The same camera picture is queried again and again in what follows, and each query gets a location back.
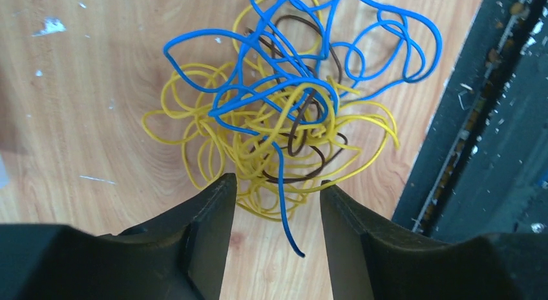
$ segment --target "wooden surface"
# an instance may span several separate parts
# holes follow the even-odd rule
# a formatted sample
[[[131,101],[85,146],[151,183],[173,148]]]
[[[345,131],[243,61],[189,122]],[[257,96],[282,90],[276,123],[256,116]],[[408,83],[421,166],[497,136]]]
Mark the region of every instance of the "wooden surface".
[[[159,108],[171,72],[163,44],[190,30],[230,28],[248,0],[0,1],[0,153],[11,174],[0,190],[0,222],[62,222],[93,234],[118,233],[196,193],[179,148],[151,140],[140,118]],[[377,1],[428,16],[445,40],[441,64],[427,81],[379,99],[395,114],[402,148],[388,146],[371,168],[341,185],[391,217],[481,0]],[[356,1],[343,6],[334,39],[373,21],[374,13]],[[66,32],[32,37],[51,16]],[[411,32],[431,54],[428,30],[412,25]],[[372,40],[363,48],[375,62],[391,44]],[[233,58],[230,49],[227,40],[218,44],[211,37],[174,54],[180,63],[219,65]],[[376,84],[395,77],[396,70]],[[170,120],[155,126],[171,136],[182,128]],[[380,136],[369,125],[349,130],[354,144],[371,150]],[[305,259],[292,252],[281,224],[237,208],[222,299],[332,298],[316,198],[297,212],[291,227]]]

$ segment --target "blue cable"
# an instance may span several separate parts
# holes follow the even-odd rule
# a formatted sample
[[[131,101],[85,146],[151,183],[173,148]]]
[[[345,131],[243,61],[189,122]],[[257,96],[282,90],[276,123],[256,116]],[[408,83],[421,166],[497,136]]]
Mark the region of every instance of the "blue cable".
[[[341,98],[345,97],[348,92],[340,92],[339,94],[337,94],[334,88],[331,87],[331,85],[329,85],[327,82],[314,77],[312,71],[304,63],[305,59],[312,60],[315,64],[314,72],[316,75],[319,76],[322,64],[329,59],[330,47],[346,49],[343,76],[346,76],[348,79],[353,81],[350,87],[355,89],[360,84],[374,80],[380,75],[384,74],[395,61],[398,54],[402,51],[403,46],[406,46],[405,61],[403,63],[401,78],[386,84],[385,86],[376,90],[371,95],[361,96],[356,100],[370,100],[372,98],[378,97],[380,94],[386,92],[388,89],[391,89],[399,84],[417,83],[419,81],[422,81],[433,73],[441,58],[443,43],[439,30],[436,28],[435,24],[433,24],[433,22],[431,22],[431,20],[429,20],[425,16],[409,10],[405,10],[395,6],[384,5],[372,0],[360,0],[362,3],[365,3],[366,5],[377,9],[377,22],[362,30],[352,42],[340,41],[332,43],[331,33],[333,20],[342,0],[330,0],[319,6],[308,6],[303,0],[277,0],[274,5],[265,10],[262,10],[258,6],[258,4],[256,4],[256,0],[249,1],[251,3],[252,9],[259,16],[259,20],[257,21],[255,30],[249,35],[244,36],[242,34],[237,34],[232,31],[220,28],[208,28],[182,34],[181,36],[178,36],[168,41],[163,48],[163,53],[165,57],[169,60],[173,68],[177,71],[177,73],[179,73],[179,75],[185,82],[187,82],[192,88],[200,92],[214,94],[212,108],[208,112],[208,116],[214,118],[217,124],[219,124],[221,127],[230,129],[236,133],[244,133],[251,136],[260,135],[260,133],[251,129],[237,127],[234,125],[230,125],[227,122],[224,122],[221,119],[221,116],[223,114],[230,113],[231,111],[245,107],[257,101],[263,101],[274,110],[281,113],[283,111],[283,108],[273,102],[269,97],[283,89],[296,87],[303,83],[312,83],[322,88],[325,88],[329,94],[329,101],[323,98],[321,94],[316,94],[314,98],[323,108],[320,118],[314,121],[307,121],[305,118],[303,118],[300,121],[300,124],[306,125],[325,122],[329,115],[328,111],[330,109],[328,103],[333,103],[333,115],[336,115],[341,104]],[[297,10],[306,13],[308,16],[310,16],[312,22],[318,26],[320,30],[321,43],[317,54],[300,55],[295,47],[291,44],[291,42],[287,39],[287,37],[284,36],[284,34],[282,34],[282,32],[280,32],[280,30],[274,25],[272,18],[274,17],[276,12],[279,11],[279,8],[284,4],[291,4]],[[321,23],[319,18],[314,13],[326,9],[330,10],[324,24]],[[391,19],[383,19],[384,13],[399,15],[399,17],[401,18],[401,22]],[[424,24],[431,31],[434,39],[436,40],[436,53],[434,54],[434,59],[432,60],[431,66],[429,66],[428,68],[426,55],[423,49],[409,35],[409,19],[413,19]],[[399,38],[399,41],[397,42],[394,52],[388,58],[386,64],[384,64],[376,72],[367,75],[366,56],[357,47],[357,44],[358,42],[360,42],[360,40],[362,40],[362,38],[365,38],[372,30],[376,28],[382,28],[386,30],[387,32]],[[185,71],[180,68],[179,64],[177,64],[176,60],[169,53],[169,51],[175,45],[178,45],[190,39],[204,36],[223,36],[241,42],[240,52],[238,54],[234,69],[228,76],[227,81],[217,88],[205,88],[193,82],[190,77],[185,73]],[[260,38],[269,39],[280,51],[280,54],[282,54],[281,57],[276,57],[275,59],[271,58],[271,56],[263,50],[263,47],[260,43]],[[255,50],[261,56],[261,58],[273,68],[273,75],[258,80],[252,85],[245,85],[244,58],[249,54],[249,51],[251,50]],[[410,73],[409,66],[413,52],[416,52],[419,55],[419,58],[421,60],[421,66],[416,72]],[[350,71],[350,56],[353,53],[357,54],[359,58],[359,63],[361,64],[357,75],[352,74],[352,72]],[[282,64],[285,63],[289,63],[296,70],[296,72],[291,73],[282,68]],[[258,91],[258,88],[261,85],[273,80],[276,80],[278,84],[268,89],[264,89],[263,91]],[[222,97],[227,92],[236,92],[236,94],[230,100],[221,103]],[[300,99],[297,100],[295,102],[295,105],[292,105],[292,107],[290,108],[290,112],[287,115],[287,118],[289,120],[293,122],[296,120],[296,117],[292,115],[292,113],[302,107],[304,101],[310,94],[312,94],[312,92],[313,90],[311,88],[307,88],[303,91]],[[295,243],[295,240],[293,239],[293,235],[291,234],[291,230],[288,224],[286,203],[284,198],[284,155],[278,143],[273,142],[272,146],[278,153],[280,162],[280,167],[278,170],[278,191],[280,198],[281,219],[284,231],[293,250],[297,253],[297,255],[304,257],[303,252],[299,249],[299,247]]]

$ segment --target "yellow wire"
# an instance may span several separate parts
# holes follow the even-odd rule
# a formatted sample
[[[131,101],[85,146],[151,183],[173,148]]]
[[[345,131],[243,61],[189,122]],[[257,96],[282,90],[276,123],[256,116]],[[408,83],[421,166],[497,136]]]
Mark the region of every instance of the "yellow wire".
[[[256,3],[261,4],[264,1],[266,0],[256,0]],[[311,0],[311,2],[315,6],[319,5],[318,0]],[[234,32],[238,30],[242,19],[251,9],[252,7],[249,5],[238,15],[233,25]],[[320,11],[317,12],[317,16],[322,21],[322,14]],[[312,48],[301,54],[314,53],[318,49],[320,42],[321,37],[318,36]],[[233,41],[233,46],[236,53],[239,53],[240,49],[235,40]],[[270,76],[270,74],[268,74],[269,71],[264,68],[264,60],[260,56],[257,57],[255,62],[252,62],[248,58],[244,58],[244,61],[263,78]],[[230,74],[231,69],[234,67],[234,62],[227,62],[219,67],[202,63],[189,63],[182,65],[181,69],[189,76],[203,77],[205,79],[205,88],[215,88],[226,83],[228,80],[227,74]],[[356,89],[336,83],[331,76],[326,78],[326,82],[331,85],[336,92],[348,91],[350,94],[361,94],[361,92]],[[186,98],[179,95],[177,89],[178,84],[184,85],[184,81],[180,75],[174,71],[163,86],[160,94],[162,109],[150,111],[143,115],[142,125],[145,132],[152,139],[160,143],[181,146],[183,165],[190,181],[197,189],[204,189],[206,186],[210,185],[210,183],[218,179],[225,172],[227,160],[231,161],[235,166],[238,177],[238,206],[263,219],[280,221],[277,183],[268,182],[267,178],[263,176],[263,172],[276,175],[278,173],[278,153],[272,146],[273,142],[278,143],[284,153],[284,159],[286,161],[284,165],[284,178],[299,178],[302,174],[307,172],[308,169],[317,169],[322,165],[322,162],[319,161],[315,151],[302,151],[299,156],[290,156],[286,149],[288,137],[282,135],[283,133],[288,134],[291,132],[293,122],[288,119],[288,115],[297,116],[297,111],[291,112],[291,108],[294,101],[300,100],[303,97],[306,89],[315,90],[324,98],[324,100],[328,101],[328,108],[323,110],[327,112],[328,117],[323,123],[297,126],[295,130],[296,139],[293,140],[293,143],[300,144],[306,133],[307,138],[305,144],[307,146],[316,146],[318,148],[321,146],[328,146],[328,154],[325,155],[326,160],[331,160],[334,157],[338,151],[336,147],[343,148],[345,149],[345,152],[349,151],[353,154],[340,166],[337,164],[334,171],[330,171],[329,173],[322,172],[319,176],[303,182],[285,184],[284,189],[287,194],[296,194],[295,197],[284,196],[286,203],[288,204],[286,211],[289,218],[294,215],[299,206],[307,203],[310,193],[336,185],[371,166],[385,148],[389,138],[392,138],[394,141],[395,148],[399,147],[397,125],[394,116],[392,116],[384,105],[371,101],[348,102],[341,105],[340,112],[343,110],[350,112],[350,107],[353,105],[369,105],[379,108],[384,112],[384,115],[376,113],[340,114],[335,117],[333,105],[329,102],[329,94],[326,92],[325,88],[312,83],[302,83],[296,87],[286,88],[283,92],[275,92],[269,96],[272,103],[275,103],[282,109],[281,112],[274,110],[270,105],[262,101],[257,101],[220,116],[221,120],[231,125],[252,129],[258,132],[259,135],[257,136],[237,133],[218,125],[215,119],[210,118],[207,115],[213,107],[211,102],[204,101],[207,94],[199,92],[196,96],[194,107],[192,107],[184,102]],[[277,83],[271,81],[263,84],[263,86],[257,90],[266,90],[272,88],[274,85],[277,85]],[[168,107],[167,99],[170,95],[173,97],[173,100],[179,109],[174,110]],[[225,93],[220,100],[220,104],[222,105],[223,103],[228,102],[232,96],[234,95],[230,92]],[[168,140],[154,133],[149,126],[148,121],[150,117],[157,115],[168,116],[174,120],[190,120],[189,123],[185,123],[186,128],[183,131],[181,139]],[[315,114],[312,113],[311,109],[306,109],[304,117],[307,121],[312,121]],[[352,145],[352,139],[349,139],[349,144],[343,144],[337,133],[348,124],[358,121],[370,123],[381,128],[385,131],[385,135],[373,155],[366,162],[349,171],[349,168],[356,164],[358,159],[363,155],[365,149],[362,146]],[[190,157],[188,155],[187,146],[190,142],[200,142],[197,156]],[[201,176],[199,179],[196,178],[195,174],[191,171],[190,158],[197,162],[198,173]],[[342,158],[343,155],[338,156],[335,161],[341,161]],[[217,161],[219,161],[218,167],[215,168],[214,162]],[[331,181],[318,186],[318,181],[322,179],[330,179]],[[264,205],[265,200],[273,200],[273,203]]]

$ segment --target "wire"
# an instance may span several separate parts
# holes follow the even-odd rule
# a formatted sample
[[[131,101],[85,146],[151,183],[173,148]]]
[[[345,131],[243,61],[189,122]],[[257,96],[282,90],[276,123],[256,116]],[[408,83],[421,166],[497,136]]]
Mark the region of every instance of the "wire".
[[[266,1],[270,2],[268,7],[264,4]],[[307,202],[310,193],[338,184],[369,167],[390,138],[394,147],[399,147],[394,117],[384,105],[370,100],[400,83],[416,83],[428,77],[439,62],[442,47],[441,34],[429,19],[372,0],[360,1],[378,9],[377,22],[362,30],[353,41],[332,43],[333,19],[342,0],[330,0],[323,4],[318,0],[309,1],[250,0],[250,5],[236,17],[232,30],[202,29],[182,34],[167,42],[163,52],[174,72],[162,88],[162,109],[148,112],[142,118],[143,128],[151,138],[163,144],[181,146],[185,170],[198,189],[204,189],[219,178],[227,167],[227,161],[231,161],[238,177],[238,206],[264,219],[281,221],[291,247],[301,257],[304,254],[293,239],[288,220],[299,206]],[[275,20],[275,15],[284,5],[291,5],[310,20],[293,15]],[[328,16],[324,19],[323,12],[327,8]],[[259,20],[255,27],[243,30],[241,22],[251,11],[259,16]],[[401,22],[384,19],[385,13],[397,14]],[[410,37],[408,19],[421,22],[434,35],[436,53],[429,68],[422,48]],[[302,52],[296,49],[278,28],[284,20],[304,23],[316,31],[310,49]],[[398,37],[399,41],[386,64],[377,72],[367,75],[366,57],[357,44],[376,28],[386,30]],[[179,66],[170,55],[174,46],[205,36],[232,39],[236,60],[219,67],[201,63]],[[381,87],[373,94],[362,96],[362,92],[357,89],[360,84],[382,75],[393,65],[404,45],[406,52],[401,79]],[[346,49],[344,64],[337,57],[335,48]],[[413,52],[418,53],[421,66],[417,71],[410,72]],[[352,54],[357,54],[361,64],[357,74],[350,72]],[[321,78],[322,64],[331,59],[338,69],[337,81],[331,75]],[[249,83],[244,76],[249,69],[260,76],[253,83]],[[196,77],[205,78],[205,81],[197,81]],[[343,78],[353,83],[350,86],[343,85]],[[198,91],[193,106],[184,102],[185,98],[178,92],[178,84],[187,84]],[[353,99],[343,102],[342,99],[349,94],[354,96]],[[168,107],[167,99],[170,95],[180,109]],[[353,106],[356,105],[375,107],[383,114],[352,114]],[[175,120],[188,119],[190,123],[180,139],[168,140],[158,136],[149,127],[149,118],[156,115]],[[342,131],[347,125],[359,121],[373,124],[385,133],[369,160],[354,166],[364,153],[364,148],[350,145],[351,142]],[[196,157],[197,171],[202,177],[198,182],[192,172],[187,146],[200,139],[204,140]],[[343,151],[351,153],[349,159],[341,167],[327,171],[327,165],[340,159]],[[327,178],[331,181],[318,185],[318,181]],[[265,197],[265,191],[279,196],[273,204],[265,203],[269,199]]]

